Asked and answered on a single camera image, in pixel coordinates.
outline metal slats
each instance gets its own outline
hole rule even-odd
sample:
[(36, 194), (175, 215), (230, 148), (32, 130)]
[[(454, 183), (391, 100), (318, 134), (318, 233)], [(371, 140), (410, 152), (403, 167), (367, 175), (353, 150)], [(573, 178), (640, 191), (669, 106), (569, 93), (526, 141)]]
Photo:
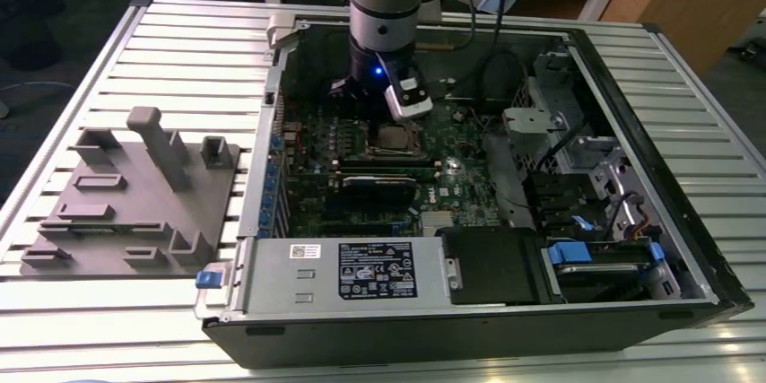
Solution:
[(122, 52), (120, 63), (262, 67), (271, 65), (270, 62), (263, 60), (263, 55), (259, 54), (152, 51), (146, 49), (126, 49)]
[[(270, 14), (291, 13), (343, 16), (338, 8), (255, 5), (211, 1), (155, 0), (140, 18), (134, 38), (119, 62), (104, 74), (99, 91), (90, 96), (91, 111), (76, 126), (112, 126), (120, 139), (138, 140), (123, 130), (132, 105), (158, 105), (167, 114), (164, 126), (176, 126), (187, 143), (204, 135), (224, 135), (228, 142), (251, 149), (261, 112), (266, 68), (263, 33)], [(465, 16), (447, 17), (465, 21)], [(513, 361), (461, 361), (409, 364), (375, 369), (274, 370), (252, 373), (231, 362), (206, 340), (192, 319), (194, 280), (111, 280), (80, 282), (0, 283), (0, 372), (8, 381), (210, 380), (210, 379), (326, 379), (359, 381), (375, 373), (398, 373), (435, 381), (509, 383), (523, 372), (543, 367), (551, 381), (559, 367), (570, 381), (646, 381), (662, 370), (681, 381), (762, 381), (766, 358), (766, 182), (741, 151), (726, 122), (708, 109), (702, 95), (678, 74), (670, 57), (634, 24), (575, 23), (518, 19), (529, 27), (578, 26), (589, 33), (645, 128), (656, 140), (668, 165), (680, 178), (693, 205), (718, 246), (750, 291), (757, 308), (730, 322), (660, 336), (621, 353), (594, 353)], [(44, 217), (56, 194), (79, 163), (75, 152), (56, 161), (58, 170), (44, 181), (44, 196), (28, 216)], [(232, 193), (242, 190), (250, 155), (240, 158), (240, 174)], [(224, 223), (219, 258), (234, 257), (242, 196), (232, 196)], [(0, 276), (18, 275), (23, 249), (36, 238), (38, 222), (30, 219), (6, 235), (14, 249), (0, 264)], [(226, 292), (211, 291), (208, 304), (222, 305)], [(702, 361), (694, 367), (676, 364)], [(591, 363), (607, 363), (606, 368)], [(605, 369), (619, 369), (618, 374)], [(538, 374), (525, 376), (530, 381)], [(379, 376), (386, 381), (390, 377)]]

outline blue latch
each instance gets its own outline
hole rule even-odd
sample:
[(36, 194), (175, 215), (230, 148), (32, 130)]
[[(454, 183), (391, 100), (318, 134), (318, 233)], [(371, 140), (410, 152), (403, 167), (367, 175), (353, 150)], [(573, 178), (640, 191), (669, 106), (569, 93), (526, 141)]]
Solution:
[(549, 247), (549, 256), (554, 265), (593, 262), (587, 245), (581, 241), (557, 242)]
[(283, 138), (279, 135), (273, 135), (273, 150), (283, 149)]
[(271, 221), (271, 219), (273, 219), (271, 215), (263, 211), (262, 216), (259, 217), (259, 222), (261, 222), (262, 226), (266, 226), (269, 224), (269, 222)]
[(224, 273), (216, 271), (200, 271), (196, 273), (198, 289), (220, 289), (224, 284)]
[(662, 246), (660, 245), (660, 243), (653, 242), (652, 245), (649, 246), (649, 251), (652, 251), (652, 257), (656, 260), (656, 262), (662, 262), (664, 260), (666, 260), (666, 252), (662, 251)]
[(274, 207), (274, 197), (271, 195), (263, 195), (262, 206), (266, 209), (271, 209)]

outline floor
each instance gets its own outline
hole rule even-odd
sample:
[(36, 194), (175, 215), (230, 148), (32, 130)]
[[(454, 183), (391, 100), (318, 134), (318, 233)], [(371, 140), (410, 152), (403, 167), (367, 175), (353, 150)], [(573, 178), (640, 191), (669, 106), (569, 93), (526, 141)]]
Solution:
[[(131, 0), (64, 0), (67, 8), (52, 17), (50, 27), (63, 47), (62, 61), (34, 73), (22, 73), (0, 59), (0, 88), (7, 82), (59, 81), (78, 85)], [(335, 0), (289, 0), (335, 4)], [(728, 53), (705, 77), (710, 89), (750, 137), (766, 152), (766, 70), (742, 63)], [(38, 151), (68, 102), (71, 91), (59, 87), (24, 87), (0, 94), (11, 115), (0, 119), (0, 204)]]

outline gray plastic part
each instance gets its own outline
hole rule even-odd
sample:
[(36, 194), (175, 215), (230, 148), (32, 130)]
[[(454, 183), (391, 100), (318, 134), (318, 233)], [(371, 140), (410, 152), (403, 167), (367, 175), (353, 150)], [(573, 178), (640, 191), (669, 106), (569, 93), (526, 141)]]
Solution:
[(230, 170), (234, 167), (227, 139), (223, 136), (207, 136), (200, 149), (204, 166), (210, 170)]
[(168, 260), (156, 247), (126, 247), (124, 262), (138, 268), (163, 266)]
[(120, 174), (84, 175), (75, 178), (79, 190), (123, 190), (128, 182)]
[(60, 268), (72, 256), (58, 247), (28, 250), (24, 255), (26, 262), (36, 268)]
[(64, 220), (108, 220), (115, 209), (110, 204), (62, 204), (56, 215)]
[(78, 152), (88, 165), (111, 165), (107, 150), (120, 148), (120, 143), (110, 129), (87, 129), (72, 150)]
[(152, 145), (164, 146), (190, 186), (174, 191), (144, 144), (119, 143), (108, 130), (84, 130), (78, 142), (99, 163), (78, 165), (22, 258), (24, 275), (194, 276), (215, 258), (239, 147), (208, 140), (215, 154), (224, 154), (208, 169), (203, 146), (188, 144), (182, 151), (179, 134), (156, 124), (158, 113), (140, 109), (138, 120), (148, 121), (134, 125)]
[(196, 232), (190, 243), (183, 234), (175, 231), (170, 240), (170, 254), (182, 265), (204, 265), (211, 260), (214, 249), (200, 232)]
[(142, 136), (146, 152), (166, 176), (170, 187), (178, 192), (190, 188), (191, 184), (179, 155), (159, 125), (162, 117), (163, 114), (155, 107), (134, 107), (128, 115), (128, 129)]

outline metal bracket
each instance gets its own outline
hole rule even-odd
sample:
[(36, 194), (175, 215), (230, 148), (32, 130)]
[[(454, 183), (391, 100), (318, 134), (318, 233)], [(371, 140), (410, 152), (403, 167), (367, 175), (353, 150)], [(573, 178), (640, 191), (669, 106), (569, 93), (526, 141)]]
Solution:
[(459, 262), (457, 259), (445, 259), (447, 268), (447, 284), (451, 291), (459, 291), (463, 288), (463, 277), (459, 274)]
[[(207, 264), (203, 271), (214, 271), (223, 273), (224, 274), (223, 286), (224, 287), (228, 286), (228, 277), (231, 275), (231, 262), (214, 262), (212, 264)], [(212, 310), (207, 306), (207, 291), (210, 291), (210, 289), (198, 289), (196, 291), (196, 300), (194, 301), (194, 316), (199, 320), (220, 317), (220, 311)]]
[(297, 16), (294, 13), (275, 13), (269, 19), (269, 26), (266, 27), (266, 38), (269, 40), (269, 47), (279, 49), (285, 47), (290, 41), (297, 38)]

